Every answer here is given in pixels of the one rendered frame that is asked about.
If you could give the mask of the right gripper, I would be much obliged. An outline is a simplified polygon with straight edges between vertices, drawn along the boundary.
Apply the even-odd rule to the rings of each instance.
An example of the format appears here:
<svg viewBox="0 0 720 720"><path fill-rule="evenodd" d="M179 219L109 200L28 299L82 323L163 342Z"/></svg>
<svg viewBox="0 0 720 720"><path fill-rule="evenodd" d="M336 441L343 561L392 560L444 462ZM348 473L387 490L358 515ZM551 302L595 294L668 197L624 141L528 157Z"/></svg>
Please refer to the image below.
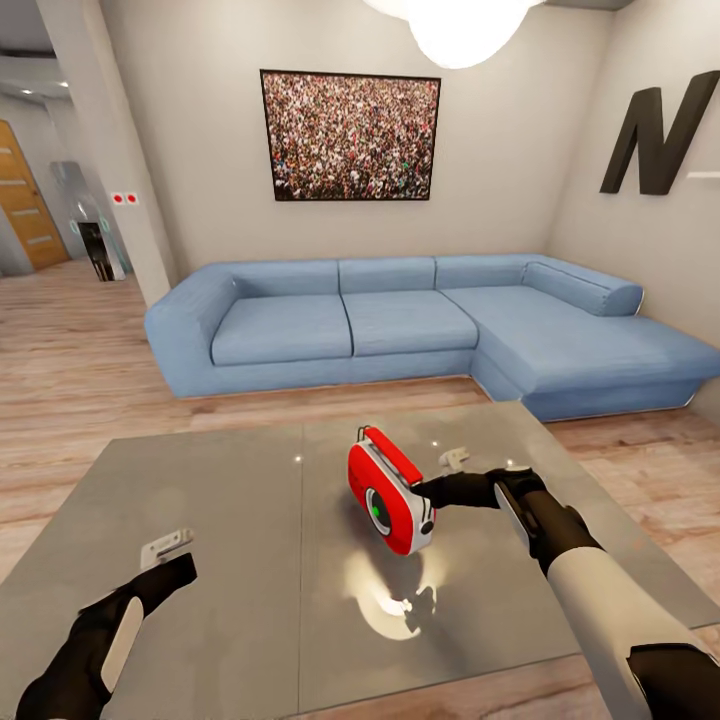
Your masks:
<svg viewBox="0 0 720 720"><path fill-rule="evenodd" d="M431 499L431 505L435 509L441 509L447 505L467 505L477 507L470 494L470 481L475 473L460 472L460 474L448 474L448 476L431 479L425 484L417 484L410 490L416 495Z"/></svg>

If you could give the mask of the radio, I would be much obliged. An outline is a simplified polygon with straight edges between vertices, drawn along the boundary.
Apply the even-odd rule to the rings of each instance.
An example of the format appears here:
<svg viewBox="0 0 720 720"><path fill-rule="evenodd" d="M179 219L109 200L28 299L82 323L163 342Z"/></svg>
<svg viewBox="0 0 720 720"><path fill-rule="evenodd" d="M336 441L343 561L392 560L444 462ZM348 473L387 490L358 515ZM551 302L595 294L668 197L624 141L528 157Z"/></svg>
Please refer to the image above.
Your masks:
<svg viewBox="0 0 720 720"><path fill-rule="evenodd" d="M349 484L387 545L408 556L430 544L436 509L411 492L425 482L406 455L377 427L361 432L349 453Z"/></svg>

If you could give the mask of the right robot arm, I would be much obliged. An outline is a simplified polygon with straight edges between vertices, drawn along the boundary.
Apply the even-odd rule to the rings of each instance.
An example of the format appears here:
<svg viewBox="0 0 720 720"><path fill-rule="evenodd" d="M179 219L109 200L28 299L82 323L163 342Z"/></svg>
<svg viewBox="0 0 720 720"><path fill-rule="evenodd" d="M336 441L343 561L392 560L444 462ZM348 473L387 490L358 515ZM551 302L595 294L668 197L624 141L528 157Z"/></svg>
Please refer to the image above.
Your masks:
<svg viewBox="0 0 720 720"><path fill-rule="evenodd" d="M613 720L720 720L720 659L662 608L563 507L531 467L465 473L465 447L410 490L447 505L502 509L550 583Z"/></svg>

